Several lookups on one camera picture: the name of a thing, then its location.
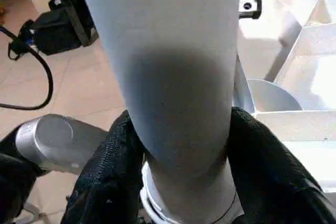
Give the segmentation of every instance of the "black bag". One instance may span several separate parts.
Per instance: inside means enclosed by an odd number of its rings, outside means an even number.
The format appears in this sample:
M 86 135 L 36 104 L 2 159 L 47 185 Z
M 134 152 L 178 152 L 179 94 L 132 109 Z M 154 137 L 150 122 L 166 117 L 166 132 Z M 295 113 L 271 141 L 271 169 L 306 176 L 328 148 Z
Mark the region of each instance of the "black bag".
M 34 43 L 46 55 L 81 46 L 64 8 L 42 13 L 32 25 Z
M 17 39 L 14 39 L 11 43 L 8 44 L 8 57 L 11 60 L 18 60 L 22 55 L 28 52 L 28 49 L 23 45 L 28 41 L 33 39 L 33 35 L 30 32 L 30 28 L 34 21 L 31 19 L 27 20 L 21 27 Z M 16 54 L 16 57 L 11 57 L 11 51 Z

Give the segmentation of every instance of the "gray metal pipe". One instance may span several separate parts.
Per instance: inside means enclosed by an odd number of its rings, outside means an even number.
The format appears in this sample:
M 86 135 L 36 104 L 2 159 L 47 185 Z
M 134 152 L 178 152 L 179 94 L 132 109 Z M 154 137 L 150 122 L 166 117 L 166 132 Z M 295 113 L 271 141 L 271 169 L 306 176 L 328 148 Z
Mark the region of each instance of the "gray metal pipe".
M 86 1 L 136 132 L 149 152 L 159 194 L 170 190 L 175 199 L 188 197 L 183 188 L 197 184 L 204 197 L 225 204 L 221 169 L 233 96 L 239 0 Z M 196 216 L 188 218 L 190 213 L 172 207 L 169 197 L 164 200 L 167 211 L 173 209 L 172 216 L 182 223 L 205 223 L 197 209 L 191 209 Z M 209 202 L 197 208 L 206 212 L 213 208 Z M 206 219 L 224 210 L 211 210 Z

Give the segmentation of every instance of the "curved white surface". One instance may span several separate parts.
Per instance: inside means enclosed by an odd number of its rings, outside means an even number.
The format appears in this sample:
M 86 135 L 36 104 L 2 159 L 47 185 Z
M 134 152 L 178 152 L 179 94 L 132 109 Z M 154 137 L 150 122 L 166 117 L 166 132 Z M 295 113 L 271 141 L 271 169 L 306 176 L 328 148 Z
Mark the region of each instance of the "curved white surface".
M 248 79 L 256 112 L 302 110 L 299 102 L 286 90 L 272 82 Z

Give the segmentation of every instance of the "black strap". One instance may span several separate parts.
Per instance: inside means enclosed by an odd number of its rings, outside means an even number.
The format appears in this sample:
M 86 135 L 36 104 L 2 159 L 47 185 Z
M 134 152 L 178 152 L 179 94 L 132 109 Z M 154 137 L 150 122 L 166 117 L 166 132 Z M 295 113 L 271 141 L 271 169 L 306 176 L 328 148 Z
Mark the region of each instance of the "black strap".
M 23 54 L 18 54 L 16 57 L 12 58 L 11 53 L 10 53 L 11 51 L 12 51 L 12 43 L 8 43 L 7 55 L 9 59 L 17 61 L 23 55 Z

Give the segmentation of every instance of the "metal bracket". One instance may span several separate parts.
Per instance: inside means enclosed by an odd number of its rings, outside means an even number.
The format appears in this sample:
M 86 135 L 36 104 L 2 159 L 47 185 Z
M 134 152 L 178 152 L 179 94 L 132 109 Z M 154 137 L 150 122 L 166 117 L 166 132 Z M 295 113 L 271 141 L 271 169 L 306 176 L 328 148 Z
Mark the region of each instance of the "metal bracket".
M 258 19 L 263 10 L 262 0 L 254 0 L 254 2 L 243 2 L 239 7 L 239 19 L 251 18 Z

